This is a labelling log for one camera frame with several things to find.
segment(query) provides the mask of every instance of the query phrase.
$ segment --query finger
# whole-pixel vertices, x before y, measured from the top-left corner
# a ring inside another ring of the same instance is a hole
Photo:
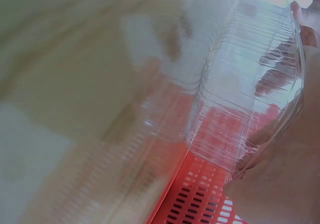
[[[301,8],[298,2],[293,1],[290,4],[293,17],[299,23],[299,25],[309,28],[314,28],[315,17],[312,9]]]
[[[240,179],[231,180],[224,185],[223,192],[229,199],[237,200],[239,198],[239,192],[242,192],[242,183],[243,181]]]

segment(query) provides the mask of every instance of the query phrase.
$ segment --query hand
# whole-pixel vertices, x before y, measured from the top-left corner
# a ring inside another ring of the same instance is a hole
[[[313,0],[307,9],[301,8],[294,1],[291,3],[291,10],[300,24],[303,45],[320,48],[320,0]]]
[[[307,46],[304,51],[301,111],[253,168],[224,187],[238,215],[250,224],[320,223],[320,50]]]

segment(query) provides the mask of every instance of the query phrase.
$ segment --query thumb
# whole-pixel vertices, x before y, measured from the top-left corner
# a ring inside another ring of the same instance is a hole
[[[298,2],[293,1],[290,5],[294,19],[300,26],[313,28],[314,16],[309,9],[301,8]]]

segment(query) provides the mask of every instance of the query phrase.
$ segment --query red plastic crate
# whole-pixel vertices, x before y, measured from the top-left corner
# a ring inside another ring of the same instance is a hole
[[[277,116],[277,110],[277,106],[270,106],[266,113],[254,113],[255,123],[249,133],[268,124]],[[235,123],[231,112],[228,112],[229,115],[227,113],[215,115],[219,112],[221,112],[220,109],[212,108],[201,127],[208,125],[213,120],[213,116],[219,116],[219,120],[225,125],[233,127],[240,125]],[[149,223],[246,224],[236,215],[232,201],[223,193],[223,186],[229,176],[230,173],[227,170],[188,152]]]

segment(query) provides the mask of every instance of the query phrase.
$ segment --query plastic clamshell container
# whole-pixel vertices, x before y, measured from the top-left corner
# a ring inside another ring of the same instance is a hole
[[[238,0],[211,55],[187,143],[194,154],[241,171],[282,133],[303,104],[305,58],[299,28],[290,8]],[[211,125],[199,129],[212,107],[219,111]],[[266,112],[277,115],[261,126],[257,115]],[[233,125],[228,119],[235,119]],[[257,143],[250,137],[258,131],[265,136]]]

